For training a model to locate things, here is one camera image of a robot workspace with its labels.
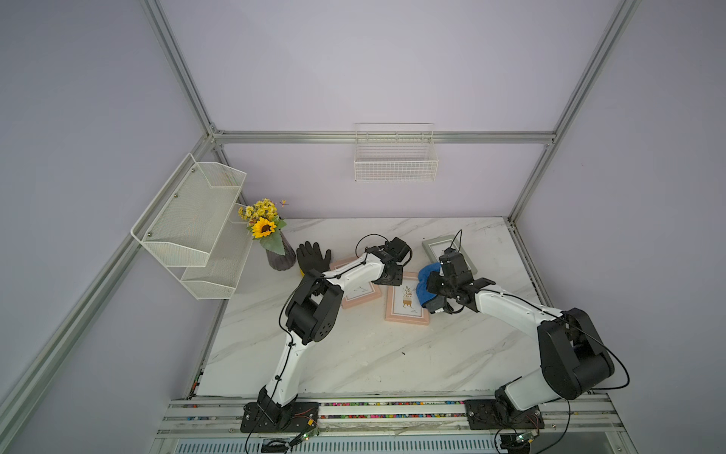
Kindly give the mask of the blue microfibre cloth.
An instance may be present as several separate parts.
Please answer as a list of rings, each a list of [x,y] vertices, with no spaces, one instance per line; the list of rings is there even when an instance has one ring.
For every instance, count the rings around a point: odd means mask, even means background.
[[[429,264],[418,272],[418,284],[416,287],[416,296],[423,309],[430,314],[444,312],[446,299],[443,296],[434,293],[429,289],[429,278],[431,274],[439,276],[441,274],[441,265],[439,262]]]

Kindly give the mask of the pink picture frame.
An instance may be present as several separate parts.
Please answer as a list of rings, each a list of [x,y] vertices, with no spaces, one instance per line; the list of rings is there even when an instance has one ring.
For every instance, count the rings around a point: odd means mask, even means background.
[[[387,287],[387,322],[429,325],[429,312],[421,306],[416,293],[418,284],[417,274],[405,272],[400,286]]]
[[[381,300],[383,291],[378,285],[371,282],[364,282],[362,285],[346,291],[342,299],[341,307],[343,309],[354,308],[366,303]]]

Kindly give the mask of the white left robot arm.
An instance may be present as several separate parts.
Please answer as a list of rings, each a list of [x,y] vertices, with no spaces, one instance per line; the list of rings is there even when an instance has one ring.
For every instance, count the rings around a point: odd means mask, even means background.
[[[284,353],[270,382],[257,397],[257,407],[268,421],[279,424],[291,418],[299,391],[302,359],[306,350],[333,330],[347,291],[366,283],[397,287],[403,283],[404,266],[412,249],[401,238],[367,247],[361,257],[332,270],[332,253],[319,243],[306,241],[297,248],[302,280],[284,304],[278,322],[287,338]]]

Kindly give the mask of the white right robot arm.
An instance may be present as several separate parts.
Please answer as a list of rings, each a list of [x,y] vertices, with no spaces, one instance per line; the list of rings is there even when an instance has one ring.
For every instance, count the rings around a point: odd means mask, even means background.
[[[491,279],[475,278],[455,249],[421,269],[418,279],[417,296],[429,313],[454,315],[468,309],[494,317],[537,343],[539,365],[495,391],[495,402],[505,414],[521,414],[557,399],[573,400],[616,372],[611,352],[585,311],[534,304]]]

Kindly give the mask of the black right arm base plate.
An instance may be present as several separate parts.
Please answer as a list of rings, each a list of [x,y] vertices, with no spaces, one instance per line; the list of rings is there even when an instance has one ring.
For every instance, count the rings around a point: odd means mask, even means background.
[[[465,416],[472,431],[484,429],[543,429],[539,407],[517,410],[502,386],[493,397],[464,401]]]

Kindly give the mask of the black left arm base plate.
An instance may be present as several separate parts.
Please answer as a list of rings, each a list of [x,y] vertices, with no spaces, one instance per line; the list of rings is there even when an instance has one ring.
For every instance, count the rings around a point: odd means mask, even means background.
[[[240,431],[243,433],[298,433],[313,428],[319,420],[321,403],[299,402],[294,398],[281,406],[273,402],[263,387],[257,401],[244,407]]]

